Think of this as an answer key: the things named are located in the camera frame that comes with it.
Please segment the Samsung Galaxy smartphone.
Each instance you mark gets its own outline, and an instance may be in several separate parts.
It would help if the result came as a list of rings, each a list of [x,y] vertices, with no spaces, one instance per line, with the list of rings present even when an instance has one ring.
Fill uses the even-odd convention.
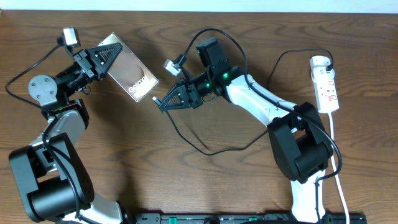
[[[159,80],[115,33],[107,36],[98,46],[115,43],[121,44],[122,50],[108,70],[108,75],[135,102],[140,102],[159,84]]]

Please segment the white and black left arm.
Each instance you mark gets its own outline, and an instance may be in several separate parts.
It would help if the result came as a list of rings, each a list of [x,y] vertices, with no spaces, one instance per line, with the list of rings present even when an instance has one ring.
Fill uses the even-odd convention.
[[[34,222],[135,223],[118,201],[95,193],[75,149],[90,117],[83,100],[69,99],[78,91],[89,94],[89,84],[106,76],[123,47],[65,49],[73,64],[55,77],[37,75],[28,86],[48,124],[36,140],[9,155],[25,212]]]

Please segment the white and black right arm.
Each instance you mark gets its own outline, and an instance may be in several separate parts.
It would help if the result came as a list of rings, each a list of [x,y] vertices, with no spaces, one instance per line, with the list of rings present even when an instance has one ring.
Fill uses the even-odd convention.
[[[274,160],[290,180],[293,218],[319,223],[326,211],[322,202],[322,179],[333,155],[315,107],[285,101],[260,86],[242,68],[232,66],[217,38],[209,37],[196,46],[205,71],[194,78],[185,74],[164,96],[154,99],[162,112],[197,108],[206,95],[222,96],[240,106],[266,128]]]

